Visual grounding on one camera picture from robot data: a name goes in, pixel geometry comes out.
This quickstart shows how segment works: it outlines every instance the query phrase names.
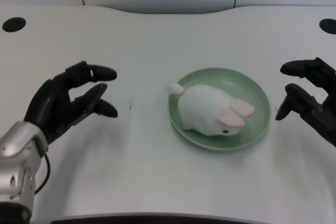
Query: plate rim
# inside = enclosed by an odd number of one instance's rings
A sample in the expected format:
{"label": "plate rim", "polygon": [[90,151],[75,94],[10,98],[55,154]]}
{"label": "plate rim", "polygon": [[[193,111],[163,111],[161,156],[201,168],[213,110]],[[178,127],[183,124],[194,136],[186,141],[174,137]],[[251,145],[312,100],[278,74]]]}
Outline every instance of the plate rim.
{"label": "plate rim", "polygon": [[265,126],[265,128],[262,130],[262,132],[260,134],[258,134],[258,136],[255,137],[255,139],[251,142],[248,142],[246,144],[243,144],[243,145],[240,145],[240,146],[237,146],[237,147],[234,147],[234,148],[218,148],[218,147],[211,147],[211,146],[208,146],[208,145],[203,145],[203,144],[200,144],[199,142],[193,140],[191,137],[189,136],[186,136],[181,130],[179,127],[177,127],[175,121],[173,120],[172,118],[172,114],[171,114],[171,111],[170,111],[170,103],[171,103],[171,98],[172,96],[174,96],[174,94],[170,94],[169,97],[168,97],[168,111],[169,111],[169,118],[170,118],[170,121],[171,121],[171,124],[174,126],[174,128],[178,131],[178,133],[185,139],[187,139],[188,141],[190,141],[191,143],[199,146],[199,147],[202,147],[202,148],[205,148],[205,149],[208,149],[208,150],[212,150],[212,151],[235,151],[235,150],[238,150],[238,149],[241,149],[241,148],[244,148],[248,145],[252,145],[256,142],[258,142],[262,137],[264,137],[269,129],[269,125],[270,125],[270,119],[271,119],[271,106],[270,106],[270,103],[269,103],[269,99],[268,99],[268,96],[266,94],[266,92],[263,90],[263,88],[256,82],[254,81],[252,78],[250,78],[249,76],[243,74],[243,73],[240,73],[236,70],[233,70],[233,69],[230,69],[230,68],[202,68],[202,69],[198,69],[198,70],[195,70],[193,72],[190,72],[188,74],[186,74],[185,76],[183,76],[177,83],[180,84],[181,80],[183,80],[185,77],[193,74],[193,73],[196,73],[196,72],[199,72],[199,71],[204,71],[204,70],[229,70],[229,71],[232,71],[232,72],[235,72],[235,73],[238,73],[248,79],[250,79],[254,84],[257,85],[257,87],[263,92],[263,94],[265,95],[266,99],[267,99],[267,104],[268,104],[268,109],[269,109],[269,113],[268,113],[268,120],[267,120],[267,124]]}

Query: stuffed bunny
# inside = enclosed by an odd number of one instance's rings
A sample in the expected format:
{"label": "stuffed bunny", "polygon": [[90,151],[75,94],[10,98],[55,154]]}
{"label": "stuffed bunny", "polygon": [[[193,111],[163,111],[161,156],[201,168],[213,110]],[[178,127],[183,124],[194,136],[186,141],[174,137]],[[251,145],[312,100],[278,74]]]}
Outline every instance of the stuffed bunny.
{"label": "stuffed bunny", "polygon": [[174,83],[169,85],[170,93],[178,94],[178,110],[182,127],[196,130],[206,136],[237,134],[244,126],[239,115],[254,115],[254,107],[234,99],[224,91],[208,86],[195,85],[184,89]]}

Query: black cable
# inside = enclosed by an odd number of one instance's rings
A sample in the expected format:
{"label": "black cable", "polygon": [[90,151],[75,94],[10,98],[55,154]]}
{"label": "black cable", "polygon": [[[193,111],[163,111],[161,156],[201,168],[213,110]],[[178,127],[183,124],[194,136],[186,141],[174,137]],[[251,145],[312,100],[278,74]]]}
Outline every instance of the black cable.
{"label": "black cable", "polygon": [[51,168],[50,168],[50,162],[49,162],[49,158],[48,158],[47,154],[44,156],[44,158],[46,159],[46,162],[47,162],[47,176],[43,180],[42,184],[36,189],[35,195],[37,195],[37,193],[39,191],[41,191],[41,189],[46,185],[46,183],[48,182],[49,176],[50,176],[50,170],[51,170]]}

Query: pink rabbit ear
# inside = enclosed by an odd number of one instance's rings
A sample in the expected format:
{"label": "pink rabbit ear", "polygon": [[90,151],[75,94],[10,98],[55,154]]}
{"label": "pink rabbit ear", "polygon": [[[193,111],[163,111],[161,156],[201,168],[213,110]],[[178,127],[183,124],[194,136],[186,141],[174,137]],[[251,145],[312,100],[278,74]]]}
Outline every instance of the pink rabbit ear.
{"label": "pink rabbit ear", "polygon": [[254,107],[240,99],[235,99],[229,104],[230,108],[234,110],[238,115],[250,117],[254,115]]}
{"label": "pink rabbit ear", "polygon": [[228,107],[221,109],[217,119],[221,124],[231,128],[241,129],[245,126],[244,121]]}

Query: table surface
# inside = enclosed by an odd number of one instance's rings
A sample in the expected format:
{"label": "table surface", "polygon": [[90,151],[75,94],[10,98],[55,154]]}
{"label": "table surface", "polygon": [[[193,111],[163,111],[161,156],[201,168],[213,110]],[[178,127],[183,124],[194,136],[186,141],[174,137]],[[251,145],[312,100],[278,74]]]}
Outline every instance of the table surface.
{"label": "table surface", "polygon": [[[117,119],[92,115],[52,143],[51,176],[33,220],[130,212],[175,212],[269,223],[335,223],[336,149],[295,113],[274,120],[294,82],[290,60],[320,57],[336,67],[336,35],[320,20],[336,7],[243,7],[203,15],[143,15],[90,6],[1,6],[0,134],[22,120],[48,78],[86,60],[118,72],[103,98]],[[167,83],[202,68],[237,70],[269,97],[272,120],[255,146],[211,152],[172,128]],[[72,98],[94,84],[71,90]],[[40,184],[45,162],[37,174]]]}

